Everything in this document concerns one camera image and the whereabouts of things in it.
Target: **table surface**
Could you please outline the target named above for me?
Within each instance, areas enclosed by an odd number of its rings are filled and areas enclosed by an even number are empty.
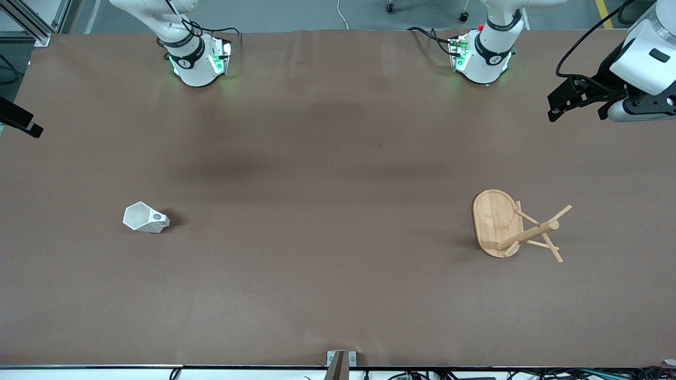
[[[184,86],[151,35],[55,35],[5,130],[0,362],[647,366],[676,354],[676,128],[550,124],[581,32],[525,32],[490,87],[409,32],[253,34]],[[593,34],[564,71],[623,39]],[[541,247],[484,254],[501,189]],[[122,224],[144,201],[159,235]]]

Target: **yellow floor stripe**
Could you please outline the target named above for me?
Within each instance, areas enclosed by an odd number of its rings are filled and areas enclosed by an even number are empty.
[[[601,18],[608,16],[608,8],[606,7],[606,2],[603,0],[596,0],[596,7],[598,8],[598,14],[601,15]],[[610,20],[603,23],[603,27],[606,29],[612,29],[612,22]]]

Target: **gray floor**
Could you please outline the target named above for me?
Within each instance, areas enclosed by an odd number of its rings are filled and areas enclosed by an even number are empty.
[[[623,0],[605,0],[608,10]],[[464,0],[394,0],[395,12],[385,11],[386,0],[341,0],[341,11],[352,29],[403,30],[409,26],[446,29],[455,26],[473,28],[486,19],[486,9],[478,0],[470,0],[470,18],[458,21]],[[638,17],[652,0],[639,0],[625,12],[626,18]],[[207,28],[235,26],[244,33],[290,32],[293,30],[342,29],[336,0],[202,0],[192,20]],[[569,0],[560,7],[530,9],[533,29],[586,29],[599,21],[594,0]],[[108,0],[77,0],[69,16],[68,30],[75,33],[149,33],[132,16],[120,11]],[[615,20],[615,27],[625,27]],[[17,69],[24,71],[32,45],[0,43],[0,53]],[[8,73],[2,72],[3,78]],[[19,83],[0,86],[0,96],[13,99]]]

